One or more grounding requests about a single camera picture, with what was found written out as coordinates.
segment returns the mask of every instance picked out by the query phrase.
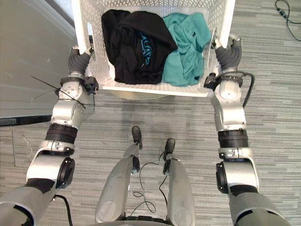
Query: white laundry basket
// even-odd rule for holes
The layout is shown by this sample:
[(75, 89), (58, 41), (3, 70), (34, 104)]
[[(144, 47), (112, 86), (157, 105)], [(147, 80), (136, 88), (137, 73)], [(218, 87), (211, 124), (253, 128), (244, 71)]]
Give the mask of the white laundry basket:
[(95, 56), (91, 58), (86, 75), (96, 77), (100, 89), (155, 93), (164, 95), (206, 97), (212, 94), (204, 88), (206, 76), (218, 71), (219, 65), (208, 44), (203, 51), (204, 74), (199, 84), (174, 87), (167, 83), (158, 85), (127, 85), (115, 82), (114, 67), (109, 63), (105, 51), (101, 16), (109, 9), (128, 11), (144, 10), (167, 16), (173, 12), (191, 14), (201, 12), (212, 34), (225, 47), (228, 43), (235, 0), (72, 0), (74, 23), (78, 46), (83, 53), (89, 46), (88, 27), (92, 27)]

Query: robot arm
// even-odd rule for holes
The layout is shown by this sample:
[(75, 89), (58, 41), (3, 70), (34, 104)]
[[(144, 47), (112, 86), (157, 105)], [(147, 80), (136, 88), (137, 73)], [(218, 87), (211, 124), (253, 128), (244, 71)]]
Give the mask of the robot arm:
[(62, 87), (57, 90), (59, 100), (46, 138), (27, 170), (27, 183), (0, 198), (0, 225), (36, 225), (56, 192), (71, 183), (74, 141), (85, 105), (93, 104), (90, 94), (98, 89), (93, 77), (84, 76), (92, 53), (92, 48), (82, 55), (78, 49), (71, 49), (70, 75), (61, 80)]
[(222, 72), (218, 76), (210, 74), (204, 85), (214, 91), (211, 103), (220, 142), (219, 157), (223, 159), (216, 164), (217, 187), (229, 196), (234, 225), (287, 226), (290, 224), (277, 208), (267, 197), (259, 194), (259, 179), (246, 133), (244, 106), (247, 100), (244, 104), (240, 102), (240, 87), (246, 75), (237, 71), (241, 39), (232, 38), (233, 44), (227, 49), (218, 40), (213, 42)]

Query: black hoodie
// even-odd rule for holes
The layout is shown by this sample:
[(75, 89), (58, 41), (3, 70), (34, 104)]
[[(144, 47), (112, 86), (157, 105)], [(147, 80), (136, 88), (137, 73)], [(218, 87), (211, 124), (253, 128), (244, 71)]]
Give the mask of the black hoodie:
[(163, 19), (145, 11), (109, 10), (102, 15), (103, 38), (115, 81), (158, 84), (165, 60), (177, 49)]

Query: floor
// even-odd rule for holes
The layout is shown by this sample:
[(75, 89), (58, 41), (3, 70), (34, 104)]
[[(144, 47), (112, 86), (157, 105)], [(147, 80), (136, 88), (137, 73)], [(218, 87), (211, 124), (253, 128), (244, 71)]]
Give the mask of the floor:
[[(301, 2), (289, 0), (292, 20), (301, 18)], [(301, 37), (301, 27), (292, 28)], [(240, 69), (254, 73), (255, 87), (245, 109), (249, 144), (260, 177), (260, 192), (269, 197), (292, 225), (301, 225), (301, 42), (294, 41), (272, 0), (237, 0), (232, 32), (243, 39)], [(95, 114), (82, 123), (72, 156), (72, 184), (59, 194), (71, 205), (74, 225), (94, 223), (94, 211), (106, 178), (131, 144), (131, 127), (143, 133), (140, 162), (157, 161), (169, 137), (186, 167), (196, 204), (196, 225), (232, 225), (228, 198), (216, 188), (218, 140), (209, 98), (168, 96), (131, 101), (110, 92), (96, 96)], [(0, 195), (25, 183), (26, 169), (45, 138), (49, 123), (0, 129)], [(146, 197), (165, 218), (158, 190), (163, 162), (142, 175)], [(167, 193), (168, 181), (163, 185)], [(138, 175), (131, 177), (127, 213), (142, 202)], [(150, 215), (142, 205), (134, 215)], [(63, 201), (52, 202), (41, 226), (68, 225)]]

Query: teal clothing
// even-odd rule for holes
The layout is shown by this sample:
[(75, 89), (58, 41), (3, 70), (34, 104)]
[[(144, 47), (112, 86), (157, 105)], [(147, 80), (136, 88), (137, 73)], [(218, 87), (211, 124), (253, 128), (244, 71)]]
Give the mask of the teal clothing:
[(211, 39), (203, 14), (172, 13), (163, 20), (178, 49), (168, 55), (162, 81), (173, 86), (198, 84), (204, 73), (202, 52)]

